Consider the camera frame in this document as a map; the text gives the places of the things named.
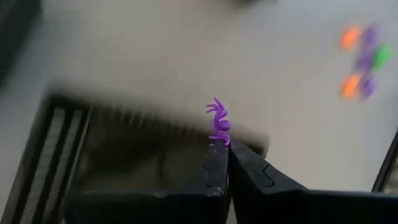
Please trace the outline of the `green foam decoration piece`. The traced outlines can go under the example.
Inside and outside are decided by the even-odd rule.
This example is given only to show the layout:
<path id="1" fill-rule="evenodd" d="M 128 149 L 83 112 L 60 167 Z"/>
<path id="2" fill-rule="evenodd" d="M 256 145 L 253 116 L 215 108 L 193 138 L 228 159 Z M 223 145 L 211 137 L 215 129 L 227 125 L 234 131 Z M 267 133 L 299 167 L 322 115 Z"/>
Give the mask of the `green foam decoration piece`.
<path id="1" fill-rule="evenodd" d="M 381 44 L 376 47 L 373 52 L 372 66 L 371 70 L 376 71 L 384 66 L 384 64 L 389 60 L 391 55 L 391 48 L 386 44 Z"/>

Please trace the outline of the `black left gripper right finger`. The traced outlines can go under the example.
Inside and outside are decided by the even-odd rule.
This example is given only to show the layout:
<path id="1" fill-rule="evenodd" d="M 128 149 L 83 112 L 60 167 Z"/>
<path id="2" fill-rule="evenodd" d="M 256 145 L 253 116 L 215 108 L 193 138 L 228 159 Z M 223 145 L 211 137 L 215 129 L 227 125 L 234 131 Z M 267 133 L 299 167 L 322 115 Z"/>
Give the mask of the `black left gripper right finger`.
<path id="1" fill-rule="evenodd" d="M 310 224 L 307 188 L 239 141 L 229 146 L 229 181 L 238 224 Z"/>

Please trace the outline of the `purple plastic spider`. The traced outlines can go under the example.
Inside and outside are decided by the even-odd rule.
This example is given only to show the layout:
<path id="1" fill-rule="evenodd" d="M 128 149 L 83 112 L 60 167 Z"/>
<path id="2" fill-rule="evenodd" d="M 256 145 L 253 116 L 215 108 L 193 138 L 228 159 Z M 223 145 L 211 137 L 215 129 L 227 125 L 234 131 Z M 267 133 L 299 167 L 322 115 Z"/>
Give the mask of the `purple plastic spider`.
<path id="1" fill-rule="evenodd" d="M 220 140 L 224 142 L 225 146 L 231 143 L 228 131 L 231 129 L 231 121 L 224 119 L 228 115 L 228 110 L 224 104 L 215 96 L 214 103 L 206 105 L 206 113 L 215 112 L 213 116 L 213 134 L 208 136 L 211 140 Z"/>
<path id="2" fill-rule="evenodd" d="M 379 29 L 376 23 L 371 23 L 365 30 L 363 30 L 361 36 L 361 43 L 363 47 L 370 47 L 377 43 L 379 38 Z"/>
<path id="3" fill-rule="evenodd" d="M 364 74 L 359 83 L 361 99 L 368 99 L 376 88 L 376 82 L 372 73 Z"/>
<path id="4" fill-rule="evenodd" d="M 369 73 L 373 67 L 375 47 L 361 47 L 356 61 L 356 70 L 360 73 Z"/>

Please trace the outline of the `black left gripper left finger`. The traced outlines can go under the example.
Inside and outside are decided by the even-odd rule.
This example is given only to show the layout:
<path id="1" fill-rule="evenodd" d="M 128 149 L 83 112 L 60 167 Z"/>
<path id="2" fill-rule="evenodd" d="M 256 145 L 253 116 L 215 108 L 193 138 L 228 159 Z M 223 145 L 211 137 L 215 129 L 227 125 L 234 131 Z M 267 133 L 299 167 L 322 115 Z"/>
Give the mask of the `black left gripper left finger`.
<path id="1" fill-rule="evenodd" d="M 186 184 L 157 191 L 146 224 L 224 224 L 228 211 L 228 153 L 222 142 L 215 143 Z"/>

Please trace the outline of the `black plastic slotted basket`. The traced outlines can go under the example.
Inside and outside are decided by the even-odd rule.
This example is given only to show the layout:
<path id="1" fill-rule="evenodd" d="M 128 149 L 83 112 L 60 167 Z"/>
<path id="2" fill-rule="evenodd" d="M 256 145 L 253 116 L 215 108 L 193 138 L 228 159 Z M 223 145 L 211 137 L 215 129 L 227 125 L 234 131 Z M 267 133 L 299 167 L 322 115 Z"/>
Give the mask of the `black plastic slotted basket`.
<path id="1" fill-rule="evenodd" d="M 41 12 L 41 0 L 0 0 L 0 86 Z"/>
<path id="2" fill-rule="evenodd" d="M 142 103 L 47 91 L 0 224 L 146 224 L 157 191 L 186 184 L 211 123 Z"/>

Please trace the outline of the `orange plastic spider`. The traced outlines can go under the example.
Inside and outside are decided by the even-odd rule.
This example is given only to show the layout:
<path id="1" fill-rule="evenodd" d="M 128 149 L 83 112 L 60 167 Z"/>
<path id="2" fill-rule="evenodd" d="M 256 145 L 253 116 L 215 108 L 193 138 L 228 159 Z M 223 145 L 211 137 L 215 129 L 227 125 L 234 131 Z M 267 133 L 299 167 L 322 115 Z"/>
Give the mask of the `orange plastic spider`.
<path id="1" fill-rule="evenodd" d="M 343 29 L 340 35 L 339 47 L 341 50 L 351 50 L 358 43 L 363 28 L 357 25 L 350 25 Z"/>
<path id="2" fill-rule="evenodd" d="M 361 75 L 354 73 L 345 77 L 340 86 L 340 96 L 344 99 L 357 98 L 359 96 L 359 83 Z"/>

